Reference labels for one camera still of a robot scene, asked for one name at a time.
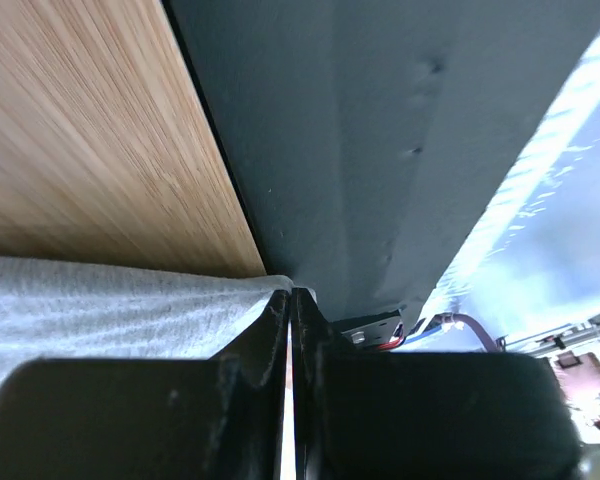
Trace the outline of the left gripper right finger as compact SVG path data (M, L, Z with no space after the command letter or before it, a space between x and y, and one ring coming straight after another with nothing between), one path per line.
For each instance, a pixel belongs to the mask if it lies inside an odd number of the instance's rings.
M508 353L360 351L295 289L300 479L576 479L580 441L551 369Z

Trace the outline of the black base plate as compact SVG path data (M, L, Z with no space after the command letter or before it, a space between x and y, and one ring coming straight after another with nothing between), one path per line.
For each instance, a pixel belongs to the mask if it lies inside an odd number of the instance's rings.
M168 1L271 274L339 325L438 280L600 31L600 1Z

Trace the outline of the grey t shirt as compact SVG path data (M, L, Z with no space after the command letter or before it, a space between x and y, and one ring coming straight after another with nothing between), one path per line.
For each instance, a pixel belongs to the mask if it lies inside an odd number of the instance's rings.
M285 276L251 279L0 257L0 385L39 357L209 358Z

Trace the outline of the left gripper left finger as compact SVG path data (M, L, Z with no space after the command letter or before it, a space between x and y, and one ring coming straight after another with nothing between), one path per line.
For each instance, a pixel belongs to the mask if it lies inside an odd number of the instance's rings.
M0 479L275 479L288 295L209 359L39 359L0 387Z

